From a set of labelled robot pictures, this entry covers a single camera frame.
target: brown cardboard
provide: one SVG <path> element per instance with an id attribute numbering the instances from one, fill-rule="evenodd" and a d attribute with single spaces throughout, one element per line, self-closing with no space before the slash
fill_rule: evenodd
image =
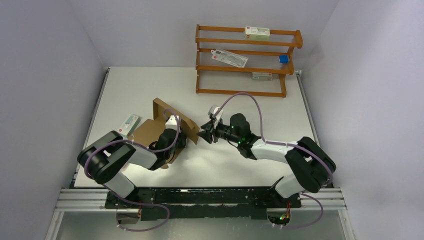
<path id="1" fill-rule="evenodd" d="M 199 132 L 199 126 L 186 115 L 182 114 L 180 111 L 168 105 L 166 102 L 160 100 L 159 98 L 155 98 L 153 100 L 153 119 L 147 119 L 133 132 L 134 141 L 144 146 L 148 146 L 152 142 L 158 140 L 159 136 L 165 130 L 166 120 L 163 116 L 165 109 L 171 109 L 176 115 L 180 116 L 182 130 L 187 135 L 187 137 L 193 141 L 194 144 L 197 144 L 199 136 L 196 134 Z M 171 113 L 167 111 L 165 115 L 169 117 Z M 182 149 L 178 149 L 175 152 L 175 156 L 168 159 L 166 163 L 173 163 L 181 151 Z"/>

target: blue object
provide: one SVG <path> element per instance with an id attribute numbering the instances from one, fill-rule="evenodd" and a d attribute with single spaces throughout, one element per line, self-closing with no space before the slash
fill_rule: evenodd
<path id="1" fill-rule="evenodd" d="M 288 64 L 290 62 L 290 59 L 288 55 L 280 55 L 278 57 L 278 61 L 282 64 Z"/>

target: white table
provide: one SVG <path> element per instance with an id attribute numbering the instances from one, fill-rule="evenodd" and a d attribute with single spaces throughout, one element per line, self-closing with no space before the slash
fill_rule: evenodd
<path id="1" fill-rule="evenodd" d="M 278 92 L 280 83 L 252 81 L 248 73 L 210 72 L 202 74 L 202 88 Z M 229 95 L 196 94 L 196 70 L 191 67 L 112 67 L 86 145 L 116 130 L 128 114 L 141 116 L 141 122 L 153 117 L 152 100 L 156 97 L 178 109 L 199 126 L 208 121 L 208 110 L 220 106 Z M 313 138 L 304 99 L 296 76 L 286 77 L 287 97 L 255 97 L 261 107 L 266 139 L 297 141 Z M 243 113 L 253 133 L 260 133 L 259 115 L 247 96 L 233 98 L 224 108 L 224 123 L 230 116 Z M 190 140 L 168 169 L 147 170 L 130 164 L 123 171 L 138 187 L 247 187 L 271 186 L 281 176 L 291 173 L 288 165 L 271 160 L 242 157 L 226 141 L 208 144 L 201 138 L 197 145 Z M 75 187 L 101 187 L 84 175 L 80 167 Z"/>

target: wooden shelf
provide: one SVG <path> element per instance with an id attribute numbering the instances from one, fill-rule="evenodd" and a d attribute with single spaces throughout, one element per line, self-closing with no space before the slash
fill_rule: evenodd
<path id="1" fill-rule="evenodd" d="M 234 33 L 232 35 L 228 34 L 208 34 L 207 37 L 201 37 L 201 31 L 209 32 L 225 32 L 225 33 Z M 250 92 L 254 96 L 267 96 L 267 97 L 285 97 L 286 96 L 286 86 L 285 78 L 286 74 L 292 75 L 295 72 L 295 67 L 293 63 L 293 50 L 294 48 L 300 49 L 303 46 L 303 39 L 301 32 L 299 30 L 290 31 L 290 30 L 270 30 L 270 40 L 271 41 L 252 41 L 244 40 L 244 27 L 223 27 L 223 26 L 196 26 L 195 33 L 195 42 L 197 44 L 197 54 L 196 54 L 196 70 L 197 70 L 197 81 L 196 81 L 196 93 L 208 93 L 208 94 L 234 94 L 239 91 L 230 91 L 230 90 L 217 90 L 217 89 L 201 89 L 199 88 L 200 81 L 200 71 L 209 70 L 209 71 L 225 71 L 225 72 L 259 72 L 259 73 L 272 73 L 278 74 L 281 93 L 275 92 Z M 281 36 L 289 36 L 290 41 L 281 41 Z M 216 61 L 212 59 L 211 50 L 217 48 L 201 47 L 201 43 L 215 43 L 215 44 L 228 44 L 228 45 L 254 45 L 254 46 L 274 46 L 273 48 L 287 48 L 287 51 L 263 51 L 263 50 L 246 50 L 246 49 L 225 49 L 228 52 L 232 52 L 240 55 L 248 55 L 246 57 L 249 60 L 246 63 L 245 67 L 235 67 L 228 64 Z M 281 64 L 278 62 L 277 57 L 281 55 L 288 55 L 289 63 Z"/>

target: gray wall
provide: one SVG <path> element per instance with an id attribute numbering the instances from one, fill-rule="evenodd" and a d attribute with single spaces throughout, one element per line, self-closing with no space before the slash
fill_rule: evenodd
<path id="1" fill-rule="evenodd" d="M 424 239 L 424 2 L 340 0 L 303 68 L 358 240 Z"/>
<path id="2" fill-rule="evenodd" d="M 44 239 L 104 77 L 65 0 L 0 1 L 0 238 Z"/>
<path id="3" fill-rule="evenodd" d="M 338 1 L 70 0 L 106 66 L 194 67 L 200 24 L 299 29 L 304 44 L 294 51 L 296 69 Z"/>

